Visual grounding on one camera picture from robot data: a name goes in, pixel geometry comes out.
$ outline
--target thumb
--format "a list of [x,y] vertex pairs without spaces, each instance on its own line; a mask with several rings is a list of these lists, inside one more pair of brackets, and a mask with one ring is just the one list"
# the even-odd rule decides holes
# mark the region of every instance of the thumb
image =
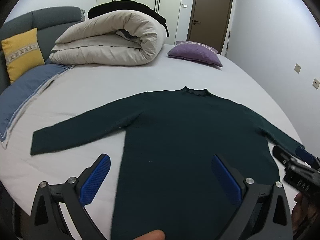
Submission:
[[295,202],[302,202],[302,199],[303,199],[303,194],[300,192],[295,196],[294,201]]
[[161,230],[155,230],[143,236],[139,236],[134,240],[164,240],[165,235]]

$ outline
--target blue pillowcase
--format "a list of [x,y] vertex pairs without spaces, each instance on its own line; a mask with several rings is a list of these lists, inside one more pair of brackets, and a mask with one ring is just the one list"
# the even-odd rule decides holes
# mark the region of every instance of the blue pillowcase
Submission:
[[0,95],[0,141],[6,148],[10,132],[25,111],[28,102],[37,97],[68,66],[47,64],[28,70]]

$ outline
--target sweater collar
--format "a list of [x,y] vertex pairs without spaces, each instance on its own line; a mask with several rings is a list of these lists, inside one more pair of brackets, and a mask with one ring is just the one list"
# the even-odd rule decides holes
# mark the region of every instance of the sweater collar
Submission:
[[188,87],[184,87],[180,91],[182,91],[183,93],[193,94],[193,95],[200,96],[200,97],[213,96],[213,94],[211,94],[207,89],[195,90],[195,89],[190,89]]

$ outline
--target human hand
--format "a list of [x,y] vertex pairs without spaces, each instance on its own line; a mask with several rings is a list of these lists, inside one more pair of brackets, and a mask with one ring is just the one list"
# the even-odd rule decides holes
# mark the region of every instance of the human hand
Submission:
[[165,235],[161,230],[154,230],[150,233],[147,233],[143,236],[139,236],[134,240],[164,240]]
[[319,210],[301,192],[296,195],[294,201],[297,203],[292,210],[291,220],[292,230],[296,231],[306,216],[309,220],[315,219]]

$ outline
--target wall socket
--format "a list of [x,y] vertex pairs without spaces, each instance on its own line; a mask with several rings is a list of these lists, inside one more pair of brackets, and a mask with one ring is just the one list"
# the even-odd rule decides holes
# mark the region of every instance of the wall socket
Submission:
[[296,66],[294,67],[294,70],[295,70],[297,73],[299,73],[300,70],[301,70],[301,66],[298,65],[298,64],[296,64]]
[[320,84],[320,82],[317,80],[317,79],[315,79],[314,81],[313,81],[313,86],[316,88],[316,89],[318,89],[319,88],[319,84]]

